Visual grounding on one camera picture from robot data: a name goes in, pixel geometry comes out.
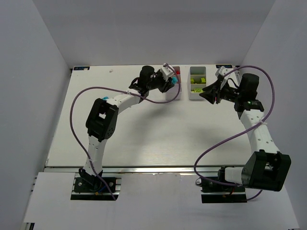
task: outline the blue wire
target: blue wire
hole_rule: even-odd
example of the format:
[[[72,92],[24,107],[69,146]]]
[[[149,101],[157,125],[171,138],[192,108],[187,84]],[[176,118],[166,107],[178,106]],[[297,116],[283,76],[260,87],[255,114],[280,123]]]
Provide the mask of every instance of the blue wire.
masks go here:
[[[102,190],[104,190],[106,188],[106,186],[102,187],[98,192],[102,192]]]

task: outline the white panel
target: white panel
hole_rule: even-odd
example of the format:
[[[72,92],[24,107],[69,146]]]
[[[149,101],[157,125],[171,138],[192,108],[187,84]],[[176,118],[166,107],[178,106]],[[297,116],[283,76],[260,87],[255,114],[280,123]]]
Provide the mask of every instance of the white panel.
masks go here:
[[[196,176],[126,174],[117,201],[70,201],[74,173],[42,172],[25,221],[43,230],[297,228],[287,192],[241,204],[202,204]],[[256,191],[248,191],[248,196]]]
[[[281,153],[292,160],[286,187],[301,229],[307,229],[306,41],[307,2],[277,0],[243,62],[264,68],[273,79],[276,104],[268,127]],[[259,99],[268,109],[270,87],[262,79]]]
[[[74,65],[240,63],[274,0],[34,0]]]
[[[197,157],[216,143],[244,129],[234,104],[222,101],[190,101],[187,77],[190,66],[180,66],[181,100],[169,104],[144,101],[118,115],[114,135],[106,145],[103,166],[193,165]],[[207,65],[208,84],[216,81],[216,66]],[[142,66],[96,66],[73,71],[59,125],[50,149],[48,166],[83,166],[86,155],[73,137],[69,112],[75,95],[84,88],[105,86],[127,90]],[[92,90],[81,95],[75,105],[73,125],[81,142],[88,145],[85,121],[94,100],[116,92]],[[158,90],[150,91],[152,100],[165,101]],[[225,143],[208,153],[200,164],[245,164],[251,151],[247,135]]]
[[[1,1],[0,31],[0,228],[19,230],[69,69],[31,0]]]

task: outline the tabletop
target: tabletop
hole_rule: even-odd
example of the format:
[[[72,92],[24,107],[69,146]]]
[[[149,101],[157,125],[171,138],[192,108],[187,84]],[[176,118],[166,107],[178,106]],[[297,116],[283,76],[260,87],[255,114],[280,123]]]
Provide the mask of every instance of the tabletop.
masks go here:
[[[157,71],[161,65],[152,65]],[[180,67],[181,99],[167,104],[143,101],[118,116],[116,131],[109,139],[103,166],[192,166],[197,157],[216,143],[235,135],[244,127],[234,111],[234,104],[222,101],[212,105],[207,101],[188,99],[187,79],[191,66],[205,66],[207,84],[216,81],[215,65],[174,65]],[[126,91],[139,76],[142,66],[91,66],[88,70],[73,70],[64,106],[46,166],[83,166],[86,155],[73,137],[69,111],[75,95],[91,86],[104,86]],[[94,100],[118,93],[91,90],[76,102],[73,126],[81,142],[88,146],[85,121]],[[150,91],[152,100],[163,101],[165,95]],[[251,156],[247,135],[225,143],[200,161],[200,165],[244,165]]]

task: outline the gray wall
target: gray wall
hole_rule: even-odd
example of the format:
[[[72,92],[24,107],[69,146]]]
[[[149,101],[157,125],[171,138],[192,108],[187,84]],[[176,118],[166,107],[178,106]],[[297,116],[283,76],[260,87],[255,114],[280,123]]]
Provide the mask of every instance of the gray wall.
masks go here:
[[[281,152],[291,156],[286,188],[304,230],[307,229],[306,42],[307,2],[277,0],[243,61],[243,64],[264,68],[273,79],[276,104],[269,118],[269,128]],[[264,78],[259,98],[268,108],[271,91]]]
[[[0,7],[0,228],[20,229],[69,69],[31,0]]]
[[[241,63],[274,0],[34,0],[70,67]]]

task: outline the robotic arm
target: robotic arm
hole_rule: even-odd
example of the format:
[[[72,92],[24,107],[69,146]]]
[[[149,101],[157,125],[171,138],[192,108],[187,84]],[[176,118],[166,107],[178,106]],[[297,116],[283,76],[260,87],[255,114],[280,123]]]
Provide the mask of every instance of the robotic arm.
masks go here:
[[[234,102],[235,111],[245,129],[261,122],[264,109],[256,100],[259,77],[254,74],[243,74],[238,88],[230,87],[229,75],[225,67],[216,73],[217,81],[203,88],[200,96],[210,103],[220,103],[222,99]],[[242,184],[246,188],[280,191],[290,168],[289,155],[281,154],[274,144],[268,127],[262,123],[248,132],[252,156],[244,167],[222,167],[219,170],[220,182]]]
[[[164,93],[172,88],[176,82],[176,77],[172,69],[163,65],[157,72],[151,66],[143,66],[140,76],[135,78],[129,86],[128,94],[120,94],[113,98],[96,99],[86,121],[87,133],[89,135],[88,153],[91,157],[87,158],[83,168],[79,169],[80,177],[87,182],[87,187],[91,191],[100,188],[101,181],[95,176],[90,161],[98,174],[102,175],[102,158],[107,140],[113,135],[118,114],[125,109],[143,101],[136,96],[147,97],[150,90],[159,89]]]

